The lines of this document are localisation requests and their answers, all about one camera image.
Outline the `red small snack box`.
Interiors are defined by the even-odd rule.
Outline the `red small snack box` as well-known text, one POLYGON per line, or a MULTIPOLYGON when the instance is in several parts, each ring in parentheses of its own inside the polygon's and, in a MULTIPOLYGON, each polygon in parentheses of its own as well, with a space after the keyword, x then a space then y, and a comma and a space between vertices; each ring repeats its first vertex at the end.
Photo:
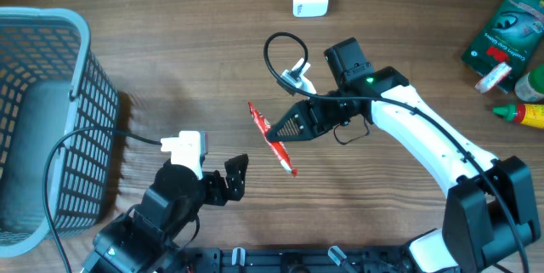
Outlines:
POLYGON ((486 76, 475 85, 475 89, 481 94, 494 88, 499 82, 508 76, 512 67, 506 62, 496 65, 486 76))

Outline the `green 3M gloves package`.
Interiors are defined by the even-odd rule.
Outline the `green 3M gloves package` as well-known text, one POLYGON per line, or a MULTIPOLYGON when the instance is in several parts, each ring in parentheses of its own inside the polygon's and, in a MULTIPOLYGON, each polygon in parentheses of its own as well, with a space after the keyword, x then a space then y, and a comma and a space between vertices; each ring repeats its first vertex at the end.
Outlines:
POLYGON ((505 62, 512 70, 499 83, 505 93, 514 89, 543 38, 543 0, 503 0, 490 20, 470 42, 462 61, 485 76, 505 62))

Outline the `orange sauce bottle green cap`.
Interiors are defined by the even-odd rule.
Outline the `orange sauce bottle green cap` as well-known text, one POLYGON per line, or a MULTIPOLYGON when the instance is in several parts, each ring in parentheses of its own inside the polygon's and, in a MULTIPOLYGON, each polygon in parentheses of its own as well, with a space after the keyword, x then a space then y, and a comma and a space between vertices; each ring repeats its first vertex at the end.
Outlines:
POLYGON ((492 111, 506 122, 514 122, 533 128, 544 128, 543 105, 508 104, 493 107, 492 111))

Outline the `green lid jar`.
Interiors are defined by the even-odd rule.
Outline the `green lid jar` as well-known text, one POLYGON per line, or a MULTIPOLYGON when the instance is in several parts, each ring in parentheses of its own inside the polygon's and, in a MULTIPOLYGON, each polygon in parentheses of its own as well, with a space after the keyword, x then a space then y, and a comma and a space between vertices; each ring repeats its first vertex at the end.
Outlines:
POLYGON ((537 102, 543 100, 543 74, 544 65, 539 65, 531 72, 521 77, 515 84, 514 93, 525 102, 537 102))

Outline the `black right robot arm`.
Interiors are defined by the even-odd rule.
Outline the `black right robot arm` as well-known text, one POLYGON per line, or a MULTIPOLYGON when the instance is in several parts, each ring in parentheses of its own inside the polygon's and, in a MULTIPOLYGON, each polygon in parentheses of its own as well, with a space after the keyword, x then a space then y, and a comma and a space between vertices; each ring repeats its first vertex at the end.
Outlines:
POLYGON ((354 38, 324 53, 336 88, 318 94, 306 78, 307 60, 275 80, 301 100, 266 132, 266 140, 316 139, 362 117, 399 141, 445 195, 440 228, 399 248, 401 272, 480 272, 513 253, 528 264, 526 248, 541 237, 528 166, 502 160, 459 134, 393 67, 375 69, 354 38))

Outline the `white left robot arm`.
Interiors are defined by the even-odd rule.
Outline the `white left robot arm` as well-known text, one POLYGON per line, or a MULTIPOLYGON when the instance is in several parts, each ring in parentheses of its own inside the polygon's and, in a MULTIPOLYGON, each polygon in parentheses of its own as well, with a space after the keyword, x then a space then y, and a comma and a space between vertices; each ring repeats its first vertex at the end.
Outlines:
POLYGON ((186 166, 166 161, 141 203, 112 220, 93 239, 84 272, 193 272, 196 258, 174 242, 189 223, 199 224, 204 205, 223 206, 245 193, 249 159, 225 162, 226 175, 205 172, 201 179, 186 166))

